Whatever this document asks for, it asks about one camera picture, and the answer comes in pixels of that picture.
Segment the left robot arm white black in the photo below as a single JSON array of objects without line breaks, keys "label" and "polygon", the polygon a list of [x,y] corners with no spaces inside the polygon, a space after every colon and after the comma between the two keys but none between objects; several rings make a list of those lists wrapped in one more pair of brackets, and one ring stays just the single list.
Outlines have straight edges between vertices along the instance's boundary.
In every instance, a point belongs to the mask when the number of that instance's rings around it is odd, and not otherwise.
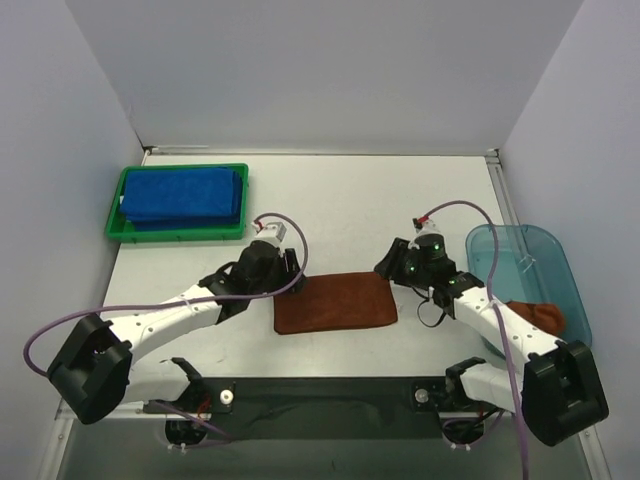
[{"label": "left robot arm white black", "polygon": [[196,330],[243,313],[253,300],[299,291],[309,254],[255,240],[238,260],[219,267],[183,293],[149,308],[104,320],[84,314],[45,376],[76,417],[93,424],[124,403],[180,399],[200,381],[181,357],[144,367],[142,359]]}]

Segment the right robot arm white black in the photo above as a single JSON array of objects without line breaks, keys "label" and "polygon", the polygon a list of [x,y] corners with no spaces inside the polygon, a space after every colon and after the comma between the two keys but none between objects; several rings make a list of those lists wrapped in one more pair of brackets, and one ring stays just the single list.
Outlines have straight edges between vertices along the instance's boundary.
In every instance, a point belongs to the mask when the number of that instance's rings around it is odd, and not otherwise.
[{"label": "right robot arm white black", "polygon": [[451,402],[484,402],[519,414],[547,446],[608,417],[590,348],[542,331],[491,296],[486,283],[447,256],[443,236],[395,239],[374,271],[397,285],[427,291],[444,316],[469,326],[504,355],[504,369],[479,357],[449,367],[445,385]]}]

